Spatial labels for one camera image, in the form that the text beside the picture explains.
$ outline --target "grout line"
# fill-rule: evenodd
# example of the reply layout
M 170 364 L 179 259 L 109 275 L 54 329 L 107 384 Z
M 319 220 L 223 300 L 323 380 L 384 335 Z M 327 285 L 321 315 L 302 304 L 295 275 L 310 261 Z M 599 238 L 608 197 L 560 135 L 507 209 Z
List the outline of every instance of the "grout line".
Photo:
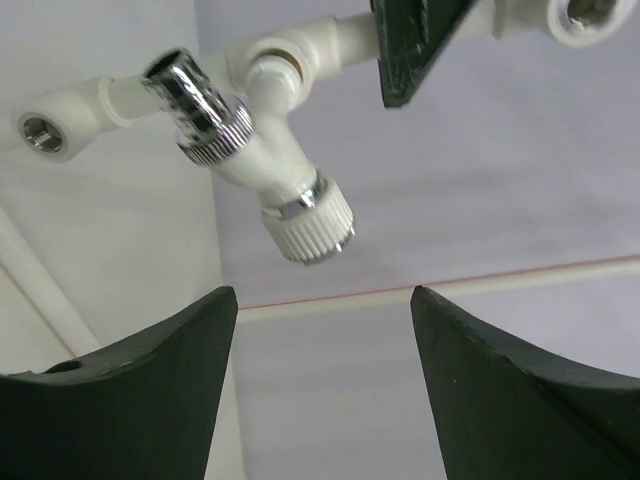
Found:
M 444 296 L 481 293 L 573 283 L 594 278 L 640 274 L 640 255 L 589 262 L 554 265 L 512 272 L 495 273 L 426 284 Z M 241 308 L 238 321 L 278 319 L 409 303 L 414 286 L 296 300 Z

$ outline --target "white pipe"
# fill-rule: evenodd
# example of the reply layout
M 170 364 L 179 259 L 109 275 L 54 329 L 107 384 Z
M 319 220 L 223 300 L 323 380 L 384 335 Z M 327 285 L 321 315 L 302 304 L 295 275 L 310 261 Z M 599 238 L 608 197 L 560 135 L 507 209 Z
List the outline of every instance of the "white pipe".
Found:
M 445 297 L 533 288 L 592 280 L 602 277 L 640 274 L 640 255 L 596 262 L 561 265 L 519 272 L 507 272 L 483 277 L 437 282 L 426 285 Z M 306 317 L 315 314 L 348 312 L 389 305 L 409 305 L 415 287 L 378 292 L 365 292 L 285 303 L 240 310 L 238 322 Z
M 569 1 L 479 0 L 454 40 L 489 35 L 501 38 L 522 30 L 540 30 L 568 46 L 590 46 L 617 32 L 639 0 L 617 0 L 605 20 L 589 25 L 569 14 Z M 253 62 L 270 51 L 284 52 L 297 62 L 303 74 L 299 104 L 308 97 L 315 80 L 336 76 L 343 67 L 379 56 L 374 14 L 342 20 L 324 17 L 257 35 L 241 40 L 226 55 L 203 57 L 200 63 L 218 90 L 242 90 Z M 138 80 L 137 76 L 122 80 L 104 77 L 31 97 L 14 113 L 13 128 L 21 129 L 29 115 L 50 120 L 63 133 L 67 145 L 59 151 L 41 149 L 39 153 L 53 162 L 68 161 L 100 133 L 127 127 L 158 110 Z M 14 144 L 15 136 L 0 137 L 0 150 Z
M 380 56 L 376 17 L 371 13 L 338 20 L 336 35 L 343 67 L 375 60 Z
M 267 55 L 254 61 L 243 90 L 251 102 L 253 117 L 284 117 L 298 105 L 301 87 L 300 73 L 289 60 Z
M 69 353 L 79 356 L 100 348 L 100 343 L 87 324 L 80 318 L 2 208 L 0 264 L 33 302 Z

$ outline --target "pipe fitting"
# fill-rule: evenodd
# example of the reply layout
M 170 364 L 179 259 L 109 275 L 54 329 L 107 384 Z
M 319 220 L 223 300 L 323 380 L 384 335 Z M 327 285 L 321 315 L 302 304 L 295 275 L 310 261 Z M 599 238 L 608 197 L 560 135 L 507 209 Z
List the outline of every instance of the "pipe fitting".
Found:
M 342 71 L 338 33 L 336 17 L 325 16 L 243 39 L 227 52 L 232 82 L 236 89 L 242 90 L 258 59 L 265 56 L 282 57 L 300 75 L 300 98 L 296 104 L 299 105 L 309 97 L 316 80 L 339 75 Z
M 132 123 L 110 108 L 111 82 L 109 77 L 94 78 L 29 97 L 13 112 L 13 127 L 41 158 L 67 162 L 102 132 Z
M 283 256 L 321 262 L 342 251 L 354 220 L 335 181 L 307 159 L 286 124 L 301 78 L 278 56 L 258 59 L 248 73 L 255 114 L 237 97 L 222 96 L 184 49 L 159 57 L 141 82 L 173 118 L 178 145 L 192 162 L 256 192 Z
M 537 28 L 568 47 L 590 47 L 616 33 L 638 0 L 496 0 L 494 35 Z

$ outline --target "knurled cap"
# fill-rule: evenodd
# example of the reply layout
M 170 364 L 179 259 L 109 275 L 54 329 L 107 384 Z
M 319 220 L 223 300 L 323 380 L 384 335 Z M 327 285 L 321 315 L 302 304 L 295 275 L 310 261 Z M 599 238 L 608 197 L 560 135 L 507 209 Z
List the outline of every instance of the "knurled cap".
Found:
M 332 178 L 325 179 L 322 197 L 293 217 L 263 213 L 262 221 L 285 258 L 306 265 L 340 253 L 354 235 L 349 204 Z

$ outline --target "dark green object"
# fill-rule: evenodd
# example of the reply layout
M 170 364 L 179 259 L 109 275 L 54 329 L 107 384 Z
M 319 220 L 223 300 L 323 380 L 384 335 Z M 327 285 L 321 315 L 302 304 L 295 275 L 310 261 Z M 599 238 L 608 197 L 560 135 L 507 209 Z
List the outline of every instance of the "dark green object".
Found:
M 449 480 L 640 479 L 640 379 L 549 353 L 426 288 L 411 309 Z
M 48 373 L 0 377 L 0 478 L 204 478 L 236 315 L 219 288 Z
M 411 101 L 477 0 L 372 0 L 385 108 Z

